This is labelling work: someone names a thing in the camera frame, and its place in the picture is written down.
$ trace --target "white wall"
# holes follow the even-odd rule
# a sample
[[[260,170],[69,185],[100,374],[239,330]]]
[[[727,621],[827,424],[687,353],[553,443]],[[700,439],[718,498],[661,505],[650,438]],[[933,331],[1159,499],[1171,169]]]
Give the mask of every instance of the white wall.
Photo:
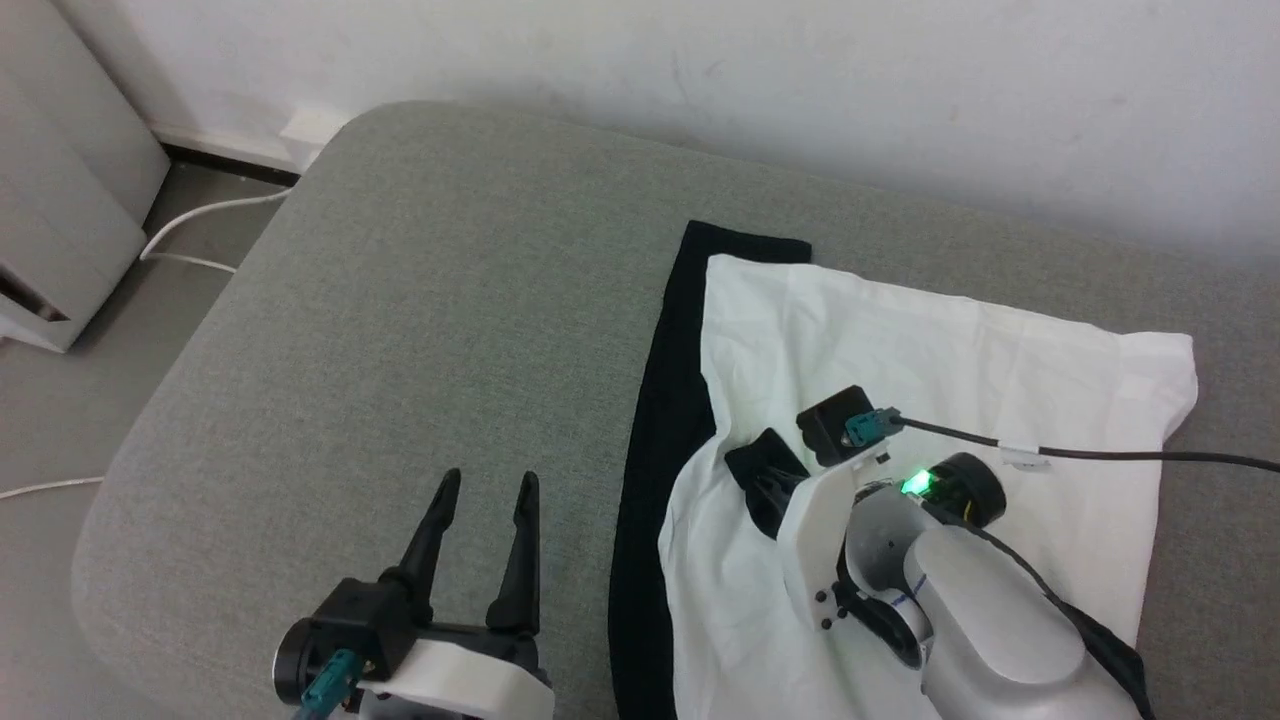
[[[152,123],[448,99],[1124,236],[1280,251],[1275,0],[59,0]]]

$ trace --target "white cable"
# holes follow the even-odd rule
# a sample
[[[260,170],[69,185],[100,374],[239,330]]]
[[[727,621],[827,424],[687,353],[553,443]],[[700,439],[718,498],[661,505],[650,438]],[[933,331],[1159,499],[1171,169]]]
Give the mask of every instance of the white cable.
[[[189,219],[192,219],[192,218],[195,218],[197,215],[204,215],[205,213],[212,213],[214,210],[224,210],[227,208],[242,208],[244,205],[260,205],[262,202],[274,202],[276,200],[283,200],[291,192],[293,192],[293,188],[292,187],[287,187],[287,188],[284,188],[280,192],[276,192],[274,195],[264,195],[261,197],[241,197],[238,200],[224,200],[221,202],[214,202],[212,205],[204,205],[201,208],[196,208],[195,210],[187,210],[186,213],[183,213],[183,214],[178,215],[177,218],[169,220],[168,223],[165,223],[165,225],[163,228],[160,228],[160,232],[157,232],[151,238],[151,241],[147,242],[147,246],[142,249],[142,252],[138,255],[138,260],[146,260],[148,258],[166,258],[168,256],[170,260],[182,260],[184,263],[195,263],[197,265],[205,265],[207,268],[215,268],[215,269],[219,269],[219,270],[227,270],[229,273],[234,273],[236,268],[229,268],[229,266],[223,265],[220,263],[201,261],[198,258],[191,258],[191,256],[187,256],[187,255],[163,255],[160,252],[151,252],[151,251],[155,250],[156,245],[160,245],[160,241],[164,240],[164,237],[166,234],[169,234],[170,232],[173,232],[173,228],[180,225],[182,223],[186,223],[187,220],[189,220]]]
[[[177,260],[179,263],[191,263],[192,265],[204,265],[206,268],[212,268],[215,270],[223,270],[224,273],[236,274],[236,268],[230,265],[223,265],[221,263],[214,263],[212,260],[205,260],[204,258],[192,258],[191,255],[178,255],[177,252],[152,252],[146,256],[146,260]]]
[[[27,495],[28,492],[40,492],[42,489],[65,488],[72,486],[87,486],[90,483],[100,483],[100,482],[102,482],[102,478],[79,478],[78,480],[58,480],[55,483],[27,486],[24,488],[0,492],[0,500],[9,500],[10,497],[18,497],[19,495]]]

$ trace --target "white cloth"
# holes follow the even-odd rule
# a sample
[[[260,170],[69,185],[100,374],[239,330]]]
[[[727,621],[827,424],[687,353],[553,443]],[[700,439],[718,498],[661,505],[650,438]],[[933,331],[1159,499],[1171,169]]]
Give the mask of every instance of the white cloth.
[[[716,436],[676,479],[658,541],[675,630],[680,717],[937,717],[919,674],[855,620],[801,626],[776,544],[751,523],[724,452],[774,428],[819,470],[796,414],[850,386],[905,416],[1001,439],[1084,450],[1158,448],[1196,404],[1192,340],[1114,334],[813,265],[710,259],[701,372]],[[956,451],[1009,497],[989,530],[1064,600],[1133,643],[1156,530],[1157,462],[1052,460],[1027,473],[1000,451],[910,428],[877,478]]]

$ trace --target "baseboard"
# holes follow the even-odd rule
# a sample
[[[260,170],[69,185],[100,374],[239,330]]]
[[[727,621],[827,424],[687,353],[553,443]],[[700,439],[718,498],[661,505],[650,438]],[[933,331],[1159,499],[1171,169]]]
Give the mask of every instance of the baseboard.
[[[288,147],[282,142],[214,135],[157,123],[152,123],[150,127],[156,140],[165,145],[186,147],[287,173],[297,174],[300,172],[297,163],[289,155]]]
[[[169,160],[173,163],[200,165],[201,168],[209,168],[211,170],[252,178],[284,187],[293,187],[300,179],[298,173],[291,173],[288,170],[278,170],[275,168],[268,168],[265,165],[247,163],[244,160],[234,160],[232,158],[224,158],[223,155],[214,155],[212,152],[192,150],[180,145],[170,145],[168,142],[161,142],[160,146],[164,147],[165,154],[169,155]]]

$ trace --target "black cable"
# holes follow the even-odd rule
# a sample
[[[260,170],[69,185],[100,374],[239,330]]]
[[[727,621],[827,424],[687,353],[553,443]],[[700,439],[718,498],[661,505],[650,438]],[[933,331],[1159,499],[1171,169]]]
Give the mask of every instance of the black cable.
[[[924,430],[927,433],[934,433],[956,439],[963,439],[966,442],[973,442],[977,445],[984,445],[987,447],[1000,446],[1000,441],[996,438],[989,438],[974,433],[966,433],[964,430],[957,430],[955,428],[947,428],[943,425],[934,425],[932,423],[924,423],[922,420],[913,420],[910,418],[895,416],[890,419],[890,421],[897,425]],[[1194,452],[1194,451],[1110,452],[1102,450],[1065,450],[1061,447],[1039,447],[1037,448],[1037,454],[1043,455],[1046,457],[1068,457],[1071,460],[1166,460],[1174,462],[1222,462],[1226,465],[1244,465],[1245,468],[1257,468],[1258,470],[1280,473],[1280,462],[1272,462],[1271,460],[1260,460],[1257,457],[1245,457],[1243,455],[1229,455],[1225,452]]]

